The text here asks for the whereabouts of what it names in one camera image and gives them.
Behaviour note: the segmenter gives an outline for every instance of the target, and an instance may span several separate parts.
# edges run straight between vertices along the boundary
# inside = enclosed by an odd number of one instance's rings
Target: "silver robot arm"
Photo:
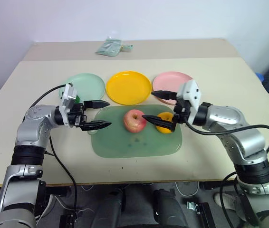
[[[34,212],[45,201],[46,183],[41,181],[43,159],[50,131],[60,125],[82,131],[101,129],[111,123],[86,122],[87,108],[102,108],[104,101],[74,104],[77,92],[69,84],[61,97],[61,106],[37,105],[25,114],[18,128],[11,165],[7,167],[0,190],[0,228],[35,228]]]
[[[174,99],[173,122],[145,115],[154,125],[174,131],[176,124],[186,123],[201,126],[212,132],[223,132],[249,126],[240,110],[229,106],[200,103],[201,93],[194,80],[183,84],[178,93],[154,91],[161,99]],[[269,161],[263,135],[256,129],[218,135],[237,173],[241,191],[239,197],[246,220],[261,228],[269,228]]]

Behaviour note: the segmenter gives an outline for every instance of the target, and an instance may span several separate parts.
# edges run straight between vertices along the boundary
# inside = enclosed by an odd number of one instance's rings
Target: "light green plate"
[[[158,115],[173,111],[164,105],[147,104],[132,106],[112,106],[103,108],[95,120],[106,120],[112,124],[91,135],[94,152],[104,158],[130,158],[161,156],[177,152],[182,145],[180,126],[170,134],[160,133],[154,125],[147,123],[143,131],[130,133],[124,128],[123,116],[131,109],[146,115]]]
[[[74,75],[63,82],[63,84],[72,83],[77,90],[77,96],[80,102],[90,100],[100,100],[105,93],[105,83],[99,76],[82,73]],[[59,90],[59,98],[61,98],[64,88]]]

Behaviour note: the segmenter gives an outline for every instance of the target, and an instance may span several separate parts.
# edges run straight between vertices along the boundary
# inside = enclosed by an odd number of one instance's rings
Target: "orange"
[[[172,119],[173,119],[173,114],[169,113],[169,112],[160,113],[160,114],[158,114],[158,116],[161,117],[162,120],[172,121]],[[165,127],[156,126],[156,128],[159,132],[161,132],[163,134],[171,133],[171,131]]]

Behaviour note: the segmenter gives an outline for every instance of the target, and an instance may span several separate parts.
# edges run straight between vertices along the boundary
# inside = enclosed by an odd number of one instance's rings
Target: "table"
[[[134,44],[133,53],[121,53],[116,58],[95,55],[92,50],[101,43],[36,44],[17,65],[0,90],[0,186],[11,162],[17,128],[28,107],[45,91],[78,73],[93,73],[106,82],[113,74],[127,70],[140,72],[151,81],[164,71],[184,72],[198,82],[201,101],[237,107],[248,123],[269,125],[269,94],[225,40],[129,41]],[[103,100],[118,105],[106,94]],[[40,102],[59,103],[58,91]],[[153,96],[141,104],[163,105]],[[96,113],[97,110],[89,110],[88,120]],[[269,131],[260,131],[268,145]],[[106,159],[93,152],[87,132],[65,127],[51,131],[59,158],[79,184],[221,180],[234,171],[216,136],[199,135],[185,126],[182,134],[181,149],[171,155]],[[47,184],[71,184],[54,157],[45,155],[43,167]]]

